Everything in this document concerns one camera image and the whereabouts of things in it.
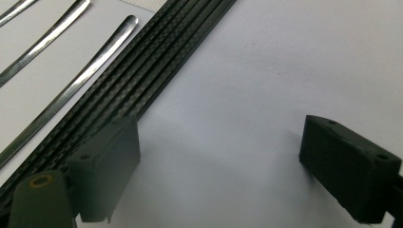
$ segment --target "polished steel bar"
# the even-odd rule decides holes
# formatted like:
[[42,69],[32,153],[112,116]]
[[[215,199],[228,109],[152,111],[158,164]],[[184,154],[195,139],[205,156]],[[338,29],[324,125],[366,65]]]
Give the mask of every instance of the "polished steel bar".
[[128,16],[115,30],[111,37],[78,73],[78,75],[60,92],[51,103],[30,123],[21,134],[10,143],[0,154],[0,168],[12,158],[34,136],[60,108],[94,75],[106,60],[119,48],[136,28],[139,20],[135,16]]
[[0,74],[0,87],[26,66],[65,31],[88,7],[89,0],[77,0],[67,12],[32,47]]
[[10,9],[5,11],[0,15],[0,27],[4,26],[8,21],[14,18],[16,15],[20,14],[20,12],[24,11],[30,5],[35,3],[38,0],[20,0]]

